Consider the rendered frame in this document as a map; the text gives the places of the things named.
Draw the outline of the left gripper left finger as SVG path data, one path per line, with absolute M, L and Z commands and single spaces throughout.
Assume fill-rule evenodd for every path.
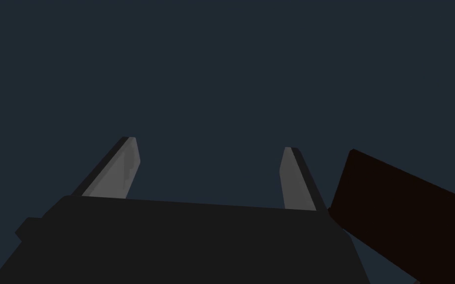
M 72 193 L 73 196 L 125 199 L 140 165 L 135 137 L 122 137 Z

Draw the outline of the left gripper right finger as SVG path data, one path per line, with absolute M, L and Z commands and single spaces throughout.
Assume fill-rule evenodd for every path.
M 327 207 L 305 162 L 296 147 L 283 151 L 279 178 L 285 209 L 326 211 Z

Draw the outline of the dark brown flat board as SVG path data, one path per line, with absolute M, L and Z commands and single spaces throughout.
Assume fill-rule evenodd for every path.
M 329 214 L 420 284 L 455 284 L 453 192 L 353 149 Z

